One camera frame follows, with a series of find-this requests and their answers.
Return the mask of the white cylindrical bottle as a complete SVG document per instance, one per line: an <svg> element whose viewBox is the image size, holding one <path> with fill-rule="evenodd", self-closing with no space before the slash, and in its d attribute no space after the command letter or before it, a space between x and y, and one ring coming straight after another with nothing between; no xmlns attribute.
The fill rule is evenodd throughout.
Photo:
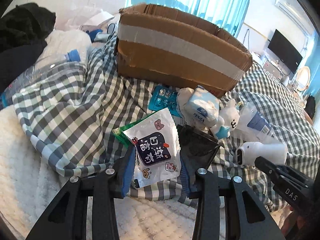
<svg viewBox="0 0 320 240"><path fill-rule="evenodd" d="M238 165L254 166L258 157L268 161L284 165L288 148L285 144L262 144L261 142L245 142L236 150L236 161Z"/></svg>

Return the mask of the clear jar with barcode label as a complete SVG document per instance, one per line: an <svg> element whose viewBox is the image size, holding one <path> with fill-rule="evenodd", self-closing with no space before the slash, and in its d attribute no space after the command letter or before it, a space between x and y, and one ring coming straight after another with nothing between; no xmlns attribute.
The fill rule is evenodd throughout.
<svg viewBox="0 0 320 240"><path fill-rule="evenodd" d="M278 144L274 129L251 102L244 104L240 110L236 129L244 141Z"/></svg>

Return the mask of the green foil packet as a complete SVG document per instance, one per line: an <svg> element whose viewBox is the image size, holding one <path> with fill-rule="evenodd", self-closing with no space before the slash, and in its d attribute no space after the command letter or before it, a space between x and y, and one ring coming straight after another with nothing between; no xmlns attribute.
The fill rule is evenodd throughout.
<svg viewBox="0 0 320 240"><path fill-rule="evenodd" d="M132 141L127 138L127 136L124 134L124 131L130 129L131 127L135 126L141 121L143 121L143 119L134 121L122 127L112 129L112 134L116 137L119 143L121 143L125 148L129 148L132 145Z"/></svg>

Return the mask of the white rabbit figurine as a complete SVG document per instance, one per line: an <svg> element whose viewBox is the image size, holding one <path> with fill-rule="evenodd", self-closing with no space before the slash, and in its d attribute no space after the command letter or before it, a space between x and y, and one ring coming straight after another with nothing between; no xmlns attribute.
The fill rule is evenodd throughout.
<svg viewBox="0 0 320 240"><path fill-rule="evenodd" d="M227 106L219 111L217 123L210 128L210 131L217 140L227 138L231 131L237 127L239 118L237 103L234 99L231 99L227 102Z"/></svg>

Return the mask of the white snack sachet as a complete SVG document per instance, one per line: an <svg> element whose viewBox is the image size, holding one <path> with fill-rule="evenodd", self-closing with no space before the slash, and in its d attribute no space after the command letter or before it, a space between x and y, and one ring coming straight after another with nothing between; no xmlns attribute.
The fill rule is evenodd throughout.
<svg viewBox="0 0 320 240"><path fill-rule="evenodd" d="M136 188L180 175L178 131L168 108L152 113L123 133L136 149Z"/></svg>

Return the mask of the tissue pack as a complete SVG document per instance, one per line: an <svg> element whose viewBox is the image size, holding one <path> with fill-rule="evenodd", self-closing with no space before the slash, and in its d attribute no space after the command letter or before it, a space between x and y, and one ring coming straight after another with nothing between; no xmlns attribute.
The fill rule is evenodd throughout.
<svg viewBox="0 0 320 240"><path fill-rule="evenodd" d="M216 125L219 117L219 99L198 85L184 106L185 111L208 128Z"/></svg>

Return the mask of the checkered blanket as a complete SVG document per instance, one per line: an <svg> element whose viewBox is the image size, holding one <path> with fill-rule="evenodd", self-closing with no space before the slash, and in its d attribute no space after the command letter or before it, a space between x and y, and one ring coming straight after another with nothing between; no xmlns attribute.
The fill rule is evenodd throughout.
<svg viewBox="0 0 320 240"><path fill-rule="evenodd" d="M64 177L86 176L110 167L125 154L112 134L147 116L154 82L121 77L116 39L94 49L87 64L63 63L13 98L26 136L42 159ZM253 103L287 144L287 165L315 178L319 135L306 121L296 98L274 76L253 64L220 100Z"/></svg>

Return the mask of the teal blister pack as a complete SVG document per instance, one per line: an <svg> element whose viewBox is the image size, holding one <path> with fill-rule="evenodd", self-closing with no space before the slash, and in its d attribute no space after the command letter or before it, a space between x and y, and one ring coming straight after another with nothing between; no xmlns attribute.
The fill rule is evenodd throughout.
<svg viewBox="0 0 320 240"><path fill-rule="evenodd" d="M157 85L153 90L148 109L151 111L159 111L168 108L172 115L180 117L177 110L177 95L177 91L162 85Z"/></svg>

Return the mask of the clear water bottle blue cap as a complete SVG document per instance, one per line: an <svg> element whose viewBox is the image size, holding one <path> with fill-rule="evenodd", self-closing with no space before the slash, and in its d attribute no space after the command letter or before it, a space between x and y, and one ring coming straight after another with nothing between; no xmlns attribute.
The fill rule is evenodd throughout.
<svg viewBox="0 0 320 240"><path fill-rule="evenodd" d="M67 54L54 54L38 59L31 67L16 77L1 94L1 109L12 105L12 97L16 93L35 83L55 66L65 62L80 62L80 59L80 54L76 49Z"/></svg>

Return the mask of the white blue glove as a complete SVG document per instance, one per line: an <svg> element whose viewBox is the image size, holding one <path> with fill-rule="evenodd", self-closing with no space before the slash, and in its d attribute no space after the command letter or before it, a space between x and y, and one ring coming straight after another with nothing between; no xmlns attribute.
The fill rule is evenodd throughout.
<svg viewBox="0 0 320 240"><path fill-rule="evenodd" d="M91 42L108 42L112 36L117 32L118 26L115 23L110 23L107 26L106 32L102 29L95 29L93 31L87 30L86 33L89 35Z"/></svg>

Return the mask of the brown cardboard box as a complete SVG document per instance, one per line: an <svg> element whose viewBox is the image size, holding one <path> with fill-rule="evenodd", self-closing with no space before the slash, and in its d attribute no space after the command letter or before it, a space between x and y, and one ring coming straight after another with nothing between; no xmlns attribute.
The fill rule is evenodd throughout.
<svg viewBox="0 0 320 240"><path fill-rule="evenodd" d="M138 4L119 11L118 73L177 88L201 85L217 98L251 68L251 53L229 32L178 9Z"/></svg>

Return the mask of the air conditioner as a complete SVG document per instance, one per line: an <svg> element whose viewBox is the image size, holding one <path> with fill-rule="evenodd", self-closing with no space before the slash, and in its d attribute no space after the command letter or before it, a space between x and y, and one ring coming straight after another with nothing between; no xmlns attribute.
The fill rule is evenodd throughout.
<svg viewBox="0 0 320 240"><path fill-rule="evenodd" d="M274 5L290 18L305 35L311 36L313 34L312 23L297 12L289 2L276 0Z"/></svg>

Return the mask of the black garment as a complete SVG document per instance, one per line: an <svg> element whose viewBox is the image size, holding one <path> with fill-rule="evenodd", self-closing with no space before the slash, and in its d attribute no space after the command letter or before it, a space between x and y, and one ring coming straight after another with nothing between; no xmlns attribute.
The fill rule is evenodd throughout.
<svg viewBox="0 0 320 240"><path fill-rule="evenodd" d="M36 3L18 5L1 18L1 92L36 62L55 22L56 13Z"/></svg>

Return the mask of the white plastic bag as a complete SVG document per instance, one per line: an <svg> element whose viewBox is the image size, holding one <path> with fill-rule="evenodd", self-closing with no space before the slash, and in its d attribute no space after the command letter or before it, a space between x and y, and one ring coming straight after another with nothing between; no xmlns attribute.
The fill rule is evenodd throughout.
<svg viewBox="0 0 320 240"><path fill-rule="evenodd" d="M114 15L101 8L84 6L57 14L55 29L91 31L112 19Z"/></svg>

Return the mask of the black wall television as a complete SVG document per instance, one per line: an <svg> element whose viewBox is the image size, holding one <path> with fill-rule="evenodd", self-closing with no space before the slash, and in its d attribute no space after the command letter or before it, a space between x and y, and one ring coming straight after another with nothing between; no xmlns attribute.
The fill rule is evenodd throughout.
<svg viewBox="0 0 320 240"><path fill-rule="evenodd" d="M277 29L267 47L289 68L290 72L296 72L303 57L293 44Z"/></svg>

